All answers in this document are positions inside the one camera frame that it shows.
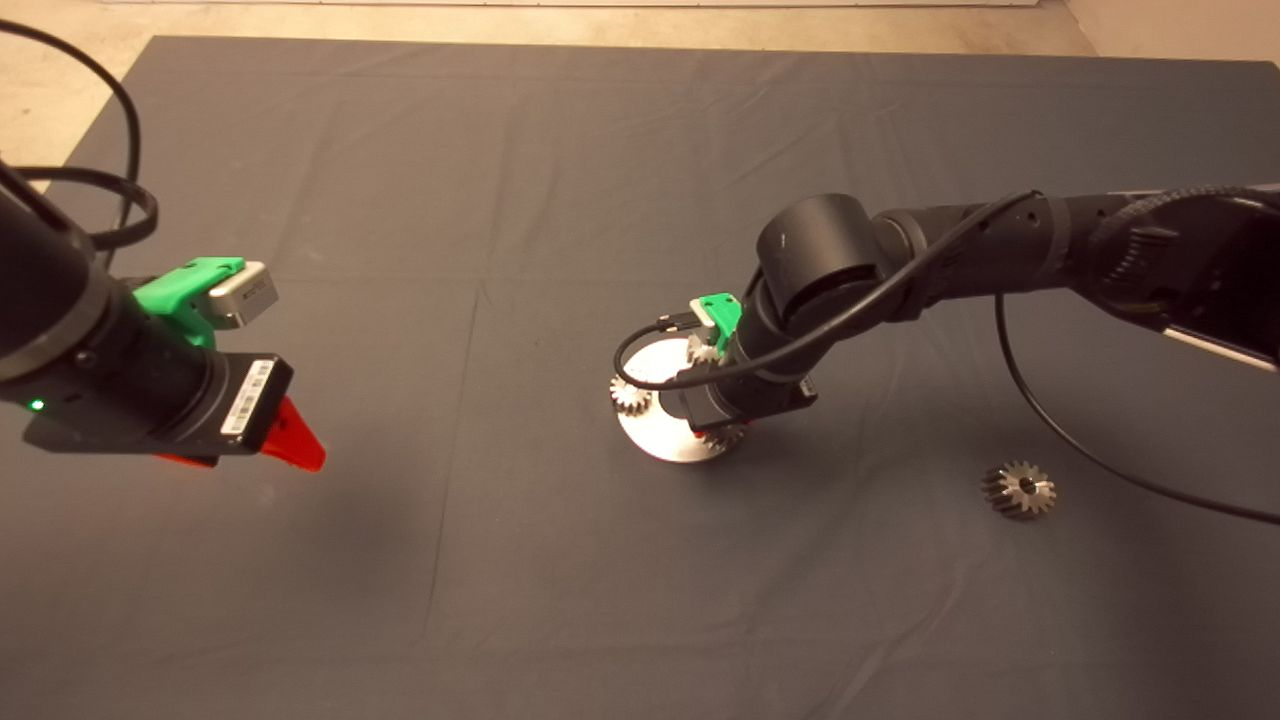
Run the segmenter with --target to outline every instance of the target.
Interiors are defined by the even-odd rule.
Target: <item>metal gear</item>
[[[609,398],[613,400],[613,409],[622,415],[639,415],[649,409],[653,393],[613,375],[609,380]]]
[[[1029,520],[1053,507],[1057,489],[1048,474],[1027,462],[1005,462],[982,480],[987,501],[1006,518]]]
[[[737,445],[746,434],[746,425],[735,423],[723,425],[713,430],[704,432],[700,437],[703,443],[712,450],[724,451]]]
[[[690,365],[718,365],[719,351],[701,337],[691,334],[689,336],[689,348],[685,350],[685,360]]]

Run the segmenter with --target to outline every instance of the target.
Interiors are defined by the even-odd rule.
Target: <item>metal plate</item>
[[[666,380],[689,368],[689,342],[680,338],[659,340],[641,347],[623,365],[641,380]],[[723,455],[727,447],[713,447],[689,429],[689,423],[662,409],[662,393],[654,393],[649,407],[637,415],[618,414],[622,429],[640,450],[668,462],[701,462]]]

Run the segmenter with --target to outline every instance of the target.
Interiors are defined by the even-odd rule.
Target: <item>sticker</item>
[[[236,402],[232,402],[232,410],[223,420],[224,436],[238,436],[244,432],[244,425],[253,415],[257,398],[262,396],[262,387],[266,386],[266,378],[271,375],[274,366],[275,360],[253,360],[253,364],[248,366],[248,374],[241,383],[241,391],[236,393]]]

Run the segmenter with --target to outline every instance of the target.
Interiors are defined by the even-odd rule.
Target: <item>small gear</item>
[[[737,445],[745,434],[746,425],[735,423],[732,425],[722,425],[712,430],[705,430],[699,437],[707,447],[723,452]]]
[[[1005,462],[982,480],[987,501],[1006,518],[1029,520],[1053,507],[1057,491],[1048,474],[1027,462]]]
[[[649,409],[653,393],[613,375],[613,379],[609,380],[609,398],[613,400],[616,411],[623,415],[639,415]]]
[[[685,360],[690,365],[718,365],[719,351],[714,345],[707,343],[696,334],[689,336],[689,348],[685,351]]]

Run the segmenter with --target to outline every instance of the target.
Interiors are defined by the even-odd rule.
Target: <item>black cable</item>
[[[125,132],[128,133],[128,149],[124,164],[124,178],[129,181],[129,183],[137,184],[138,169],[142,164],[142,123],[138,119],[138,109],[133,104],[133,97],[131,97],[129,92],[124,90],[124,86],[120,85],[120,81],[115,79],[115,77],[113,77],[111,73],[106,70],[106,68],[100,65],[97,60],[95,60],[93,58],[90,58],[88,54],[86,54],[79,47],[76,47],[74,45],[67,42],[60,37],[49,35],[45,31],[36,29],[33,27],[24,26],[20,23],[15,23],[13,20],[0,19],[0,32],[15,35],[18,37],[26,37],[27,40],[35,40],[36,42],[41,42],[44,45],[54,47],[55,50],[60,50],[67,55],[70,55],[82,65],[92,70],[93,74],[100,77],[102,82],[105,82],[106,86],[111,88],[111,95],[115,96],[115,100],[120,104],[120,108],[124,110],[124,126],[125,126]],[[129,210],[132,208],[133,202],[128,197],[122,197],[120,211],[115,222],[115,229],[122,229],[129,223]],[[115,247],[108,247],[106,258],[104,259],[102,265],[105,268],[110,268],[111,260],[114,259],[115,259]]]
[[[138,183],[129,182],[120,176],[104,173],[91,168],[42,168],[27,167],[13,168],[24,179],[29,181],[56,181],[76,184],[87,184],[105,190],[124,199],[131,206],[137,205],[145,215],[141,220],[122,225],[114,231],[101,231],[87,233],[93,241],[93,247],[99,250],[114,251],[127,245],[133,245],[155,232],[160,222],[160,204],[155,196]]]
[[[635,331],[634,333],[627,336],[627,338],[622,341],[621,345],[618,345],[617,351],[614,351],[613,354],[613,370],[618,374],[620,378],[623,379],[623,382],[634,387],[649,391],[687,389],[709,383],[727,380],[730,378],[740,378],[742,375],[749,375],[759,370],[764,370],[769,365],[773,365],[774,363],[781,363],[797,352],[808,350],[818,343],[827,342],[842,328],[849,325],[851,322],[856,320],[869,307],[872,307],[884,297],[888,297],[893,292],[897,292],[897,290],[905,286],[906,283],[911,282],[922,270],[928,268],[929,264],[933,263],[938,256],[951,250],[952,245],[960,242],[969,233],[969,231],[989,220],[995,215],[1005,211],[1011,205],[1015,205],[1028,197],[1033,197],[1037,195],[1039,195],[1039,192],[1029,190],[1025,192],[1016,192],[1014,195],[1009,195],[1006,197],[996,200],[995,202],[983,205],[973,214],[968,215],[966,218],[956,223],[941,238],[938,238],[936,243],[931,245],[928,249],[924,250],[924,252],[920,252],[919,255],[913,258],[909,263],[902,265],[896,273],[890,275],[887,281],[876,286],[874,290],[872,290],[861,300],[851,305],[847,310],[842,311],[840,315],[836,315],[835,318],[818,325],[813,331],[809,331],[808,333],[792,340],[787,345],[772,352],[765,352],[764,355],[759,357],[753,357],[746,363],[739,363],[736,365],[728,365],[726,368],[712,370],[710,373],[699,375],[696,378],[685,378],[682,380],[671,379],[660,383],[641,380],[639,378],[632,377],[622,366],[623,359],[627,354],[627,350],[631,347],[631,343],[634,343],[635,341],[640,340],[641,337],[649,333],[671,332],[680,329],[678,325],[676,325],[669,319],[658,319],[652,325],[646,325],[644,328]]]
[[[1062,425],[1057,424],[1057,420],[1048,414],[1048,410],[1041,405],[1039,400],[1036,398],[1036,393],[1027,384],[1027,379],[1023,378],[1021,370],[1018,368],[1018,360],[1014,359],[1014,350],[1009,343],[1009,328],[1005,323],[1005,296],[996,296],[996,334],[1000,337],[1000,351],[1005,356],[1005,366],[1009,368],[1009,377],[1012,378],[1014,384],[1018,387],[1018,392],[1021,393],[1023,400],[1027,405],[1030,405],[1032,411],[1048,425],[1048,429],[1062,438],[1066,445],[1075,448],[1076,452],[1087,457],[1091,462],[1102,468],[1103,470],[1111,473],[1112,475],[1120,478],[1121,480],[1137,486],[1144,491],[1153,492],[1158,496],[1167,497],[1169,500],[1176,500],[1178,502],[1185,502],[1188,505],[1194,505],[1204,510],[1212,510],[1215,512],[1221,512],[1224,515],[1231,515],[1234,518],[1243,518],[1245,520],[1257,520],[1258,523],[1267,523],[1270,525],[1280,525],[1280,515],[1272,512],[1265,512],[1262,510],[1254,510],[1252,507],[1240,507],[1238,505],[1230,505],[1217,500],[1210,500],[1206,497],[1199,497],[1190,495],[1179,489],[1169,488],[1162,484],[1155,483],[1146,478],[1125,473],[1114,465],[1107,464],[1097,455],[1091,452],[1080,441],[1075,439],[1071,433],[1066,432]]]

